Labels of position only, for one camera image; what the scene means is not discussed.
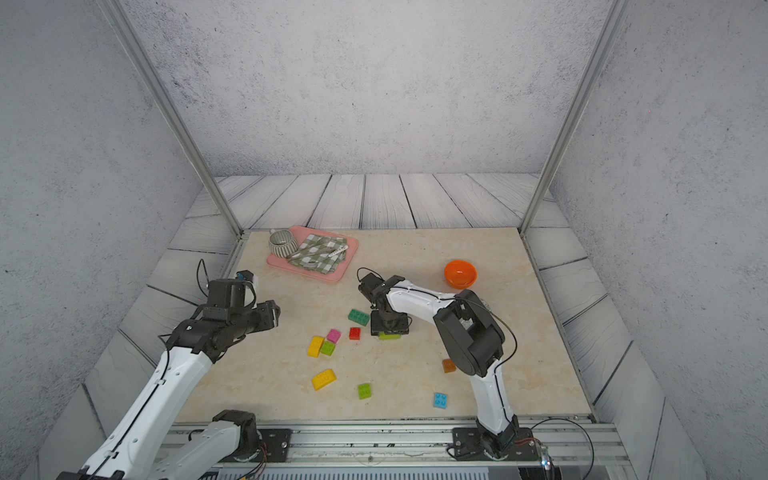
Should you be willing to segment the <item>lime small lego brick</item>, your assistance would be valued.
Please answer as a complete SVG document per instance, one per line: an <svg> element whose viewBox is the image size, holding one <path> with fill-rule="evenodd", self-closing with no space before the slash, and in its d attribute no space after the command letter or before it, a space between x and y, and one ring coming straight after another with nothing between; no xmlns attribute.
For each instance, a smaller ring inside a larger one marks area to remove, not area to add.
<svg viewBox="0 0 768 480"><path fill-rule="evenodd" d="M372 387L370 383L363 383L357 386L357 395L359 400L365 400L372 397Z"/></svg>

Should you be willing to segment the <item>brown small lego brick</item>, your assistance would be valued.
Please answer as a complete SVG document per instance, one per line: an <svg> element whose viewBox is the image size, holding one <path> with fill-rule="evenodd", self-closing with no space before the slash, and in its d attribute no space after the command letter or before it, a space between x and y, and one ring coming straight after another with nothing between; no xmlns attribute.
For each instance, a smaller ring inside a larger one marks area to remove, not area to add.
<svg viewBox="0 0 768 480"><path fill-rule="evenodd" d="M445 373L452 373L456 371L456 365L450 359L444 359L442 361L442 368Z"/></svg>

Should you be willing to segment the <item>yellow long lego brick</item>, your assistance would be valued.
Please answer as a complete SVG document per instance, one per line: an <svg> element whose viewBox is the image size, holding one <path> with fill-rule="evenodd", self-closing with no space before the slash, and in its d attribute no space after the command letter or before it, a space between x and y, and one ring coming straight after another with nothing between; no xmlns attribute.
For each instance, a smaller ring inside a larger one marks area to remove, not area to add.
<svg viewBox="0 0 768 480"><path fill-rule="evenodd" d="M326 369L318 373L311 379L313 389L320 391L337 380L337 376L332 369Z"/></svg>

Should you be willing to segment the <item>cyan small lego brick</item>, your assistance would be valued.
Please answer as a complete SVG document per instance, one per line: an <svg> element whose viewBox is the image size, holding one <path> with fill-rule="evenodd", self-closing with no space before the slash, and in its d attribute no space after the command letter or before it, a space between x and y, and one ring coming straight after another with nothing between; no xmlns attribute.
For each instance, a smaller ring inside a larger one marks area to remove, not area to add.
<svg viewBox="0 0 768 480"><path fill-rule="evenodd" d="M433 396L433 406L445 410L447 408L448 396L444 393L435 392Z"/></svg>

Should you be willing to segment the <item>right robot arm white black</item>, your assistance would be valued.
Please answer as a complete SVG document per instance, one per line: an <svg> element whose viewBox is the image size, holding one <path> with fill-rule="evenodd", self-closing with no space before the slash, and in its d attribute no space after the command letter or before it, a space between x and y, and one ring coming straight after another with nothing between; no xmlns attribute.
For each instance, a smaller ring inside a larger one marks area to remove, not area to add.
<svg viewBox="0 0 768 480"><path fill-rule="evenodd" d="M405 334L414 318L435 326L449 359L470 378L484 453L504 458L519 432L503 380L502 366L512 358L503 350L504 323L468 289L436 292L402 276L385 279L368 270L358 279L358 290L370 303L375 334Z"/></svg>

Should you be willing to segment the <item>pink small lego brick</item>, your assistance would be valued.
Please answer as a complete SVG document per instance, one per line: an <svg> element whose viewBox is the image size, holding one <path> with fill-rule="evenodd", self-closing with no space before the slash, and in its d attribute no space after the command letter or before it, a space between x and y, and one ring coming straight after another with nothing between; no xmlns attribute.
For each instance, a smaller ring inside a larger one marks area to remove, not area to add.
<svg viewBox="0 0 768 480"><path fill-rule="evenodd" d="M341 332L336 329L331 329L328 335L326 336L326 340L333 344L337 344L340 338L341 338Z"/></svg>

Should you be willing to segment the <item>yellow lego brick upper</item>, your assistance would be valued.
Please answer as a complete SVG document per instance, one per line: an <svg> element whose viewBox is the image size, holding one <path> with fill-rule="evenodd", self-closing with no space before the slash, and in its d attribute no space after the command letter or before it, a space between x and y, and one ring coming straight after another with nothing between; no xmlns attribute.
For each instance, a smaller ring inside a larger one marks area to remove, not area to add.
<svg viewBox="0 0 768 480"><path fill-rule="evenodd" d="M325 339L320 336L313 336L307 350L307 355L312 358L318 358Z"/></svg>

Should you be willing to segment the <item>light green small lego brick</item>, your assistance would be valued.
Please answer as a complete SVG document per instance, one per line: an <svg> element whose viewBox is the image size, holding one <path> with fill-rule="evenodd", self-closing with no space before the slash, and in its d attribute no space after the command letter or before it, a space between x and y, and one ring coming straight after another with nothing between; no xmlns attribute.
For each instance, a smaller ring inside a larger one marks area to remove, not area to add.
<svg viewBox="0 0 768 480"><path fill-rule="evenodd" d="M324 340L320 347L320 353L326 356L332 356L335 351L335 348L336 348L335 343L329 340Z"/></svg>

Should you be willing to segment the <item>striped ceramic cup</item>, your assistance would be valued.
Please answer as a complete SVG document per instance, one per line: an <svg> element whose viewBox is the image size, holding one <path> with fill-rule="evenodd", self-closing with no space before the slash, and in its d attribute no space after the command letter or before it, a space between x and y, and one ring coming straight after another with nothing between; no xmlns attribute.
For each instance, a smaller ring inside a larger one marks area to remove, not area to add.
<svg viewBox="0 0 768 480"><path fill-rule="evenodd" d="M289 229L272 229L269 236L269 248L275 257L287 259L298 251L299 244Z"/></svg>

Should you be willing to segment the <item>pink plastic tray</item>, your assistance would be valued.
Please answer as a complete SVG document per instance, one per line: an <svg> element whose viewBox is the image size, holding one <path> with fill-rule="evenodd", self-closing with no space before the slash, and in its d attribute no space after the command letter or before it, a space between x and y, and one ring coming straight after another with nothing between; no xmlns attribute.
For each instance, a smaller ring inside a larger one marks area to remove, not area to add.
<svg viewBox="0 0 768 480"><path fill-rule="evenodd" d="M319 231L303 226L290 227L289 231L294 235L300 247L307 243L308 238L316 239L319 237L326 238L326 244L331 243L332 246L317 246L313 256L320 256L320 259L314 263L302 262L300 265L294 265L288 259L269 254L266 260L267 264L279 270L329 283L336 283L342 279L359 247L357 239L336 232Z"/></svg>

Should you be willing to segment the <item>green checkered cloth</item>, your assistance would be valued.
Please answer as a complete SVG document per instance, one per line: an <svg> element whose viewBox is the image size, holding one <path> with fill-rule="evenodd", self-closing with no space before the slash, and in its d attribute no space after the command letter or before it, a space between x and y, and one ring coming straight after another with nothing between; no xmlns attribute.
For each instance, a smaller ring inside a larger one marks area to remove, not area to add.
<svg viewBox="0 0 768 480"><path fill-rule="evenodd" d="M309 234L299 246L298 251L288 258L288 263L303 270L323 275L334 273L345 261L348 249L341 255L331 258L321 258L319 253L344 244L348 244L346 238Z"/></svg>

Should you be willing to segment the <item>white utensil on cloth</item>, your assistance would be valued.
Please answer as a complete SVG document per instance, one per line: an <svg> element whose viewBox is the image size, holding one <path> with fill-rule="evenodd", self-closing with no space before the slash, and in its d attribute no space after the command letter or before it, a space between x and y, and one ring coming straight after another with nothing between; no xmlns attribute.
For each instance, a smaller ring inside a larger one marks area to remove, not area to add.
<svg viewBox="0 0 768 480"><path fill-rule="evenodd" d="M343 252L345 252L348 249L349 245L344 244L341 245L335 249L327 249L326 251L322 251L319 253L319 256L321 258L331 258L331 257L337 257L341 255Z"/></svg>

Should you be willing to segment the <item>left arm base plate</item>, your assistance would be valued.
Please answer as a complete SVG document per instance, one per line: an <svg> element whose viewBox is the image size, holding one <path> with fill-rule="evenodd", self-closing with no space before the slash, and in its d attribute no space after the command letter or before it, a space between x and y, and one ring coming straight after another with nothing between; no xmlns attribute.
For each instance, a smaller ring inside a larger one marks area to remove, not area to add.
<svg viewBox="0 0 768 480"><path fill-rule="evenodd" d="M240 438L232 457L240 463L284 463L293 431L291 429L257 429L249 427Z"/></svg>

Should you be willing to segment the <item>front aluminium rail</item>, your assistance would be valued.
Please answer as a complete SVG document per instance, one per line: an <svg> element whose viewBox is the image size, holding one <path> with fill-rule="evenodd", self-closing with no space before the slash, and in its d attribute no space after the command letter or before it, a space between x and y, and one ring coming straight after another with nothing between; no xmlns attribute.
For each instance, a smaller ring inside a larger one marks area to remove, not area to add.
<svg viewBox="0 0 768 480"><path fill-rule="evenodd" d="M173 423L157 455L163 460L198 436L207 425ZM581 423L571 418L523 418L519 428L530 428L540 449L538 462L457 461L447 448L452 430L477 427L470 419L345 420L345 421L256 421L258 429L286 428L293 431L284 463L240 463L229 459L214 464L238 468L245 479L260 477L268 467L303 467L312 472L322 467L334 470L362 468L501 466L523 469L525 478L557 479L565 467L575 468L582 479L633 479L635 473L616 428L608 423Z"/></svg>

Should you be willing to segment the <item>right aluminium frame post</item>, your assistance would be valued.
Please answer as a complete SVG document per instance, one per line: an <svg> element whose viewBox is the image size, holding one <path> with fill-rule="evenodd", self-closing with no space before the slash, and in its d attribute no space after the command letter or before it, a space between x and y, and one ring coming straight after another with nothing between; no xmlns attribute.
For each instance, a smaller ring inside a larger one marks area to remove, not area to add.
<svg viewBox="0 0 768 480"><path fill-rule="evenodd" d="M522 238L527 235L527 232L533 226L533 222L544 201L546 192L563 161L567 147L577 129L586 106L588 105L590 96L598 83L610 50L620 31L621 24L626 17L629 4L630 2L628 0L615 0L610 5L606 20L588 59L549 156L540 172L532 198L518 229Z"/></svg>

